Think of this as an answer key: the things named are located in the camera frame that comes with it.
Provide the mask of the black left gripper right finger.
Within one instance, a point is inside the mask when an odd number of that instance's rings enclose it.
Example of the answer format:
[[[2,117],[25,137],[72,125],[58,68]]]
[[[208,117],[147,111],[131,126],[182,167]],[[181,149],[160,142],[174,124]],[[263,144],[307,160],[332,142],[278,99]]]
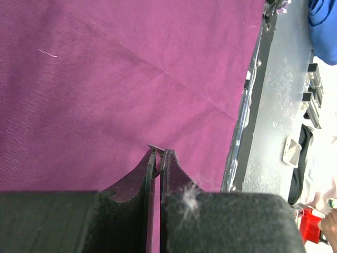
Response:
[[[175,151],[161,160],[161,252],[304,252],[294,211],[280,196],[206,192]]]

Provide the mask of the purple cloth wrap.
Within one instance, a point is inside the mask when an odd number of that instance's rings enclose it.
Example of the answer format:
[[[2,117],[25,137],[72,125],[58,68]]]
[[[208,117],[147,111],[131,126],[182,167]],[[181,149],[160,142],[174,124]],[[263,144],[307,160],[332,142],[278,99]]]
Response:
[[[263,1],[1,1],[1,189],[105,189],[148,145],[219,190]]]

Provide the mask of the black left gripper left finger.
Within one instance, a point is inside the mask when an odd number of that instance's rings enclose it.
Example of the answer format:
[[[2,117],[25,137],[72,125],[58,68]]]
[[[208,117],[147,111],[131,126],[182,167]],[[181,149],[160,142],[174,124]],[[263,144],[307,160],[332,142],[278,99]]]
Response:
[[[1,193],[1,252],[150,252],[153,173],[149,151],[104,191]]]

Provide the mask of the steel tweezers front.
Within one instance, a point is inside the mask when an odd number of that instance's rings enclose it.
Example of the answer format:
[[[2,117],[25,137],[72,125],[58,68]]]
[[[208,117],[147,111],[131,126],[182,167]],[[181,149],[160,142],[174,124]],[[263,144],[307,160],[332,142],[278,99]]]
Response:
[[[152,178],[155,179],[161,172],[162,159],[165,154],[165,150],[154,145],[148,145],[148,147],[155,153],[155,162],[153,168]]]

